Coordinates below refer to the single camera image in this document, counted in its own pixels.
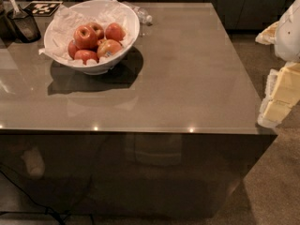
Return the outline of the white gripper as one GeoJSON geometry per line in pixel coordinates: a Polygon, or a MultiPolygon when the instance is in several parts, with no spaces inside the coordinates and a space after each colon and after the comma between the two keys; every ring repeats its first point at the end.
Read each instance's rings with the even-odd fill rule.
{"type": "Polygon", "coordinates": [[[260,126],[275,128],[300,101],[300,63],[294,63],[300,61],[300,0],[294,0],[279,21],[265,28],[255,41],[275,43],[276,56],[288,61],[280,70],[270,70],[257,119],[260,126]]]}

